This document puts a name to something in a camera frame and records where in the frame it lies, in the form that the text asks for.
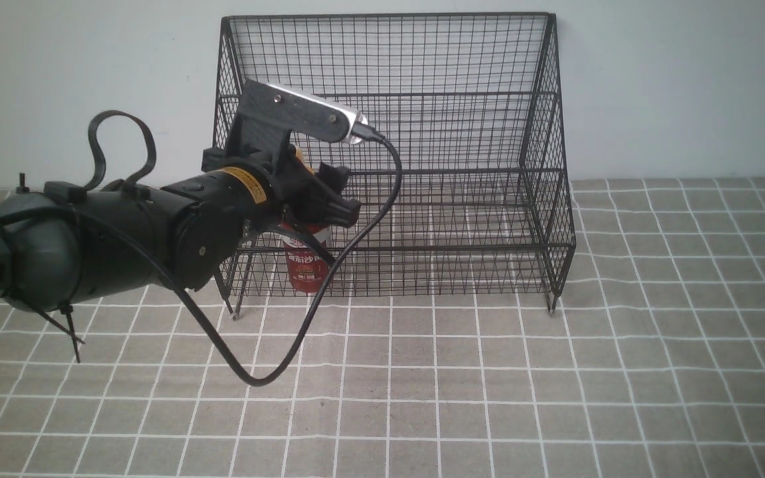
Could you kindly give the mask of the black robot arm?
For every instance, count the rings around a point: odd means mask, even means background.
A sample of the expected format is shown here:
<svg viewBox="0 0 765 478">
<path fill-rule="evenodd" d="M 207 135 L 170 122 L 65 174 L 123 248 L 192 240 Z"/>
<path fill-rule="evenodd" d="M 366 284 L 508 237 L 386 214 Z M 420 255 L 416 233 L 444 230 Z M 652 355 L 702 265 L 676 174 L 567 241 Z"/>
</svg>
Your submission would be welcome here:
<svg viewBox="0 0 765 478">
<path fill-rule="evenodd" d="M 242 241 L 298 220 L 305 227 L 356 224 L 344 199 L 346 167 L 311 172 L 298 147 L 279 159 L 253 148 L 204 152 L 201 175 L 166 187 L 116 181 L 100 190 L 19 193 L 0 203 L 0 299 L 21 311 L 56 311 L 143 285 L 198 290 Z"/>
</svg>

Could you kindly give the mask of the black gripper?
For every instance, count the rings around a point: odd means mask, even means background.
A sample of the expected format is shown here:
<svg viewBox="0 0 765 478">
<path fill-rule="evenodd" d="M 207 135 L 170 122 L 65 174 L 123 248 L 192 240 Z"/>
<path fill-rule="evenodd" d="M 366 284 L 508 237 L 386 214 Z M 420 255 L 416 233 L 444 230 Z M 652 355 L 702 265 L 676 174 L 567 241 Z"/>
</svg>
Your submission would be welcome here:
<svg viewBox="0 0 765 478">
<path fill-rule="evenodd" d="M 256 138 L 240 130 L 231 130 L 222 155 L 210 164 L 201 179 L 205 187 L 201 202 L 211 204 L 226 214 L 280 214 L 283 206 L 301 196 L 312 183 L 313 173 L 298 158 L 291 143 L 292 130 L 274 130 L 276 141 L 267 147 L 253 145 Z M 350 169 L 320 163 L 315 174 L 335 194 L 348 185 Z M 313 226 L 337 226 L 349 229 L 356 225 L 362 203 L 336 196 L 307 195 L 295 200 L 295 217 Z"/>
</svg>

